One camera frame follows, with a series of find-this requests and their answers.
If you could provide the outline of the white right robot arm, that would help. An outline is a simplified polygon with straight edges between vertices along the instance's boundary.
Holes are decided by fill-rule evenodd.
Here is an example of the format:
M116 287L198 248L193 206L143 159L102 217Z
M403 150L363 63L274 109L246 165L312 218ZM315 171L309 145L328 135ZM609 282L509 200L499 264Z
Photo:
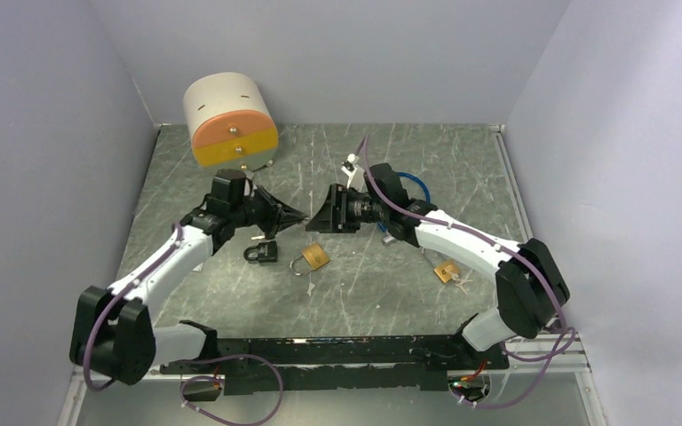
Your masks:
M465 225L436 205L409 196L400 175L387 163L369 172L345 167L366 186L333 184L306 230L356 233L363 224L381 223L397 240L448 256L496 287L496 306L468 319L452 348L458 365L476 367L488 349L514 336L534 338L560 317L570 291L551 251L542 241L502 239Z

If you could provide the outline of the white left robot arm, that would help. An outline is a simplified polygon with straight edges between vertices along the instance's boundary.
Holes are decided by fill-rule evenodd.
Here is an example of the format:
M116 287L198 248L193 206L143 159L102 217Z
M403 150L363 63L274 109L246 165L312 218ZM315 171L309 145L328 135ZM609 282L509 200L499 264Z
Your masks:
M79 296L69 358L82 369L86 386L103 391L113 383L133 385L151 367L171 362L209 372L220 355L217 330L191 320L156 328L155 316L236 230L256 226L272 240L306 217L244 172L218 171L202 201L172 225L151 257L106 288L89 286Z

